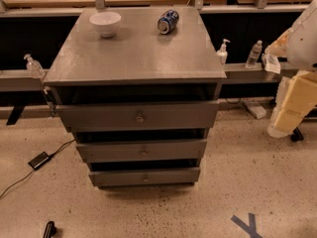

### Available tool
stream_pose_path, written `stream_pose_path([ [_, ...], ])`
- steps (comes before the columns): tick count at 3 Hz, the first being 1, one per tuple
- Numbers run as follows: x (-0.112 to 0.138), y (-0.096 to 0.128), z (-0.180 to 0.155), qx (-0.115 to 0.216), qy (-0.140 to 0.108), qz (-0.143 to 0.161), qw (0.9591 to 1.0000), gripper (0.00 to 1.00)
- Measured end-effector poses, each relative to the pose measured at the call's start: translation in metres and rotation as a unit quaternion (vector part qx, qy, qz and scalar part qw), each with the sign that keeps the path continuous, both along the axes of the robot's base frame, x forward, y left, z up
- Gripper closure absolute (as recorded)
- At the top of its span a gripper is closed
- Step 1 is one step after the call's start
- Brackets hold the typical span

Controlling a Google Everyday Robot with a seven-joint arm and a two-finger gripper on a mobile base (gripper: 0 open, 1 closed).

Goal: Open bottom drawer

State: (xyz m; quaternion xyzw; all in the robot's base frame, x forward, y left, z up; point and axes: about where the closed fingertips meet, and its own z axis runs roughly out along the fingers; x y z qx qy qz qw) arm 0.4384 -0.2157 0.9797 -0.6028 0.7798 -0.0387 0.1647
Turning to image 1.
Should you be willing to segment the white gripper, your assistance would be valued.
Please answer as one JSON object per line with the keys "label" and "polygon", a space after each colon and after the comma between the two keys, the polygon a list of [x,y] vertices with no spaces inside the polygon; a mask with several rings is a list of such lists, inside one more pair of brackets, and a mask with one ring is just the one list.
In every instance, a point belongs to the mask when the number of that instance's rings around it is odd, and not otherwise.
{"label": "white gripper", "polygon": [[[264,53],[278,58],[292,58],[288,43],[293,30],[283,32]],[[290,135],[303,118],[317,105],[317,73],[301,70],[279,83],[267,132],[274,138]]]}

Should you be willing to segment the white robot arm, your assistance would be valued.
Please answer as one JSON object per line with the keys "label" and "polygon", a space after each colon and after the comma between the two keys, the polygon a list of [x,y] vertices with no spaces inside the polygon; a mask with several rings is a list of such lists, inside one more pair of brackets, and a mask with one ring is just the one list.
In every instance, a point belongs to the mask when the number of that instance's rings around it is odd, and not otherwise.
{"label": "white robot arm", "polygon": [[277,40],[265,50],[267,57],[287,58],[298,69],[279,83],[267,132],[274,138],[290,135],[317,105],[317,0],[313,0]]}

